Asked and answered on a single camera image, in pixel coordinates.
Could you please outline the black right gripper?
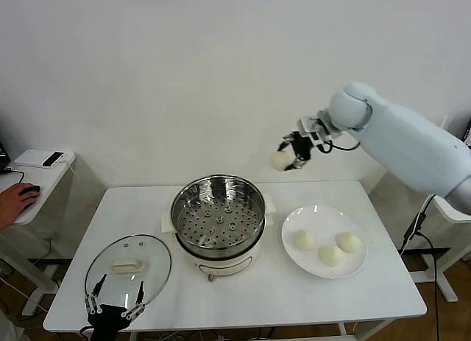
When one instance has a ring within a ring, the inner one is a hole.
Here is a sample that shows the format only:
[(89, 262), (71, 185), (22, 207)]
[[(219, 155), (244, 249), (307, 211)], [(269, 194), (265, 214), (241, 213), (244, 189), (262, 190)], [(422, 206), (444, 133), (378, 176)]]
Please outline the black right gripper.
[(285, 167), (286, 171), (301, 169), (311, 159), (313, 144), (308, 137), (303, 137), (299, 132), (291, 132), (284, 136), (277, 148), (278, 152), (286, 150), (294, 151), (295, 156), (289, 157)]

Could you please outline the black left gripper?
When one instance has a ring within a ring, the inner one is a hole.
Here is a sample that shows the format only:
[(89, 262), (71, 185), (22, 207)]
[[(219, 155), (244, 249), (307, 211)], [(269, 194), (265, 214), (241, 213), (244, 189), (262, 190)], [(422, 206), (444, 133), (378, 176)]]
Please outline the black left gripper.
[(88, 322), (93, 328), (91, 341), (115, 341), (117, 334), (126, 329), (131, 319), (136, 319), (144, 312), (144, 281), (140, 282), (135, 305), (127, 311), (121, 306), (99, 305), (98, 296), (107, 274), (95, 284), (91, 293), (85, 295), (85, 308)]

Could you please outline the person bare hand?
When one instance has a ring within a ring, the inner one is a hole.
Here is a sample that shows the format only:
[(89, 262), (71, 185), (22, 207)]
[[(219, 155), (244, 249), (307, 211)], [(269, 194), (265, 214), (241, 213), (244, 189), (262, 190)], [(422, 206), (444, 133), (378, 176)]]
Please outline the person bare hand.
[(1, 226), (14, 223), (24, 209), (36, 202), (40, 192), (31, 183), (17, 183), (1, 192)]

